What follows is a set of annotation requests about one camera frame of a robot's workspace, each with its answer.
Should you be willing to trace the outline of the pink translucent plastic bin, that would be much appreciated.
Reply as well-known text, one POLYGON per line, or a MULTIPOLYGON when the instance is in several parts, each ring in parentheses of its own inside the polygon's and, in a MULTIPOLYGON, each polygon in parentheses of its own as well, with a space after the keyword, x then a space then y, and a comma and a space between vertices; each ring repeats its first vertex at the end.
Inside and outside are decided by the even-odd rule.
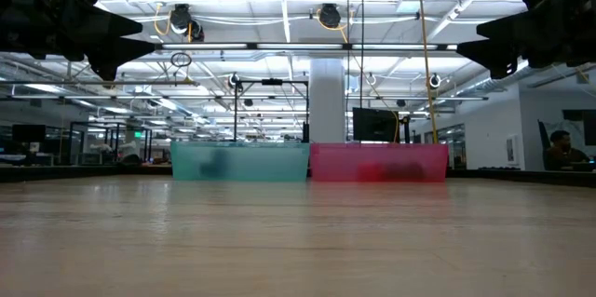
MULTIPOLYGON (((313 143, 310 152, 311 178, 315 182, 359 182, 357 168, 362 163, 392 164, 414 162, 425 171, 419 182, 444 182, 448 167, 448 147, 426 143, 313 143)), ((384 182, 395 182, 386 176, 384 182)))

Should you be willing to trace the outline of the person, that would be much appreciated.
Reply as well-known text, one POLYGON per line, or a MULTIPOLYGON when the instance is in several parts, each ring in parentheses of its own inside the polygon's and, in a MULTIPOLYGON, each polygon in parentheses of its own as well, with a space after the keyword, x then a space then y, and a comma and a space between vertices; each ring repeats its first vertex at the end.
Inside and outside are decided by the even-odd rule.
POLYGON ((548 171, 592 171, 590 158, 571 145, 570 133, 556 130, 551 133, 551 146, 544 152, 545 170, 548 171))

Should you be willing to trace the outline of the black aluminium table frame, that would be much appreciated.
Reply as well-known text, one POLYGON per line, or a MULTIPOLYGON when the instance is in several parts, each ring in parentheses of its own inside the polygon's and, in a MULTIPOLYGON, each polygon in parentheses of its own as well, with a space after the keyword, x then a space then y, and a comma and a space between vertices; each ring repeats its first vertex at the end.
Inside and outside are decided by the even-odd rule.
MULTIPOLYGON (((115 175, 171 176, 172 168, 119 166, 2 167, 0 168, 0 183, 115 175)), ((531 182, 596 189, 596 172, 522 171, 514 169, 448 169, 446 171, 446 177, 458 179, 488 179, 508 182, 531 182)))

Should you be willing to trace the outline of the black monitor on stand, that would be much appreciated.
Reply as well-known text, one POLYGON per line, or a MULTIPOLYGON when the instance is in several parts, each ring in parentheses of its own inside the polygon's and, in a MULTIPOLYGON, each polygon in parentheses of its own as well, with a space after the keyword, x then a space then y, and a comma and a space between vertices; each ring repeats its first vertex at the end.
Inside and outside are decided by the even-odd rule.
POLYGON ((370 108, 352 109, 353 139, 366 142, 398 142, 399 119, 387 110, 370 108))

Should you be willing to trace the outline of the long ceiling light bar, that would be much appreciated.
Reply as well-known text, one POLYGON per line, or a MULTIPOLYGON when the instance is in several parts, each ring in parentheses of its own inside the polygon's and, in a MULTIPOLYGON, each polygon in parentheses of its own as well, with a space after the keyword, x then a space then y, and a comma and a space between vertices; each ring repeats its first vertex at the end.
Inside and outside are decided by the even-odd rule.
POLYGON ((330 44, 330 43, 164 43, 159 50, 438 50, 455 51, 452 44, 330 44))

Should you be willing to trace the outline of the white building pillar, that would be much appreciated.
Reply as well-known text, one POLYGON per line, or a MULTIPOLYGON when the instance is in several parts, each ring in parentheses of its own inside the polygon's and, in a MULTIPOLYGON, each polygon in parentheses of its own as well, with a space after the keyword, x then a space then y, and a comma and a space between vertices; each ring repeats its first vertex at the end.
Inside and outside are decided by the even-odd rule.
POLYGON ((309 76, 309 137, 345 141, 345 70, 341 59, 313 59, 309 76))

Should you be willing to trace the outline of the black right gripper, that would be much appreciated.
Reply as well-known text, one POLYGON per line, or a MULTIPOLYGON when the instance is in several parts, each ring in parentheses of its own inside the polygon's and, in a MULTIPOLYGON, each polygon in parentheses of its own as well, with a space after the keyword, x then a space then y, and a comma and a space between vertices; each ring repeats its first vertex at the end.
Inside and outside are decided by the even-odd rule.
POLYGON ((516 73, 518 57, 535 68, 553 62, 579 66, 596 61, 596 0, 544 0, 480 24, 476 33, 491 40, 460 43, 456 53, 486 68, 492 79, 516 73), (516 42, 516 48, 495 41, 516 42))

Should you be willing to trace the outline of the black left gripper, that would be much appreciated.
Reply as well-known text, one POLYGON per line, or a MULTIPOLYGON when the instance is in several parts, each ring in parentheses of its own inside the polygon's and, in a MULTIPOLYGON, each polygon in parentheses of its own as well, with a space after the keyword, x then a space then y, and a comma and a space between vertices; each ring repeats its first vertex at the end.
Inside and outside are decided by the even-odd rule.
POLYGON ((141 31, 139 22, 85 0, 0 0, 0 51, 41 60, 48 54, 69 61, 87 56, 91 70, 103 81, 114 81, 119 66, 153 53, 156 45, 128 38, 98 43, 141 31))

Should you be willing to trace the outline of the teal translucent plastic bin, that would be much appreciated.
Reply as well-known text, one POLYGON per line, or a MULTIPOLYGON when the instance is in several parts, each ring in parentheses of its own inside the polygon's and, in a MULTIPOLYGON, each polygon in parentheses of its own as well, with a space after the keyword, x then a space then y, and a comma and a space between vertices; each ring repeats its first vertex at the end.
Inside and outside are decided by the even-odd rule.
POLYGON ((173 177, 177 181, 304 182, 310 145, 271 142, 173 142, 170 145, 173 177), (201 157, 210 148, 227 149, 229 169, 219 180, 199 176, 201 157))

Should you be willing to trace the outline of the small dark monitor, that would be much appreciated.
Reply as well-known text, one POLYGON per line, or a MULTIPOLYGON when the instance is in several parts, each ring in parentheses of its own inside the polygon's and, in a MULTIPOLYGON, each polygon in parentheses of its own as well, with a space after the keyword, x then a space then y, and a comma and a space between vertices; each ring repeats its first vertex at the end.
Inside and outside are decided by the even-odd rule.
POLYGON ((11 136, 15 142, 43 142, 46 130, 45 125, 15 124, 11 127, 11 136))

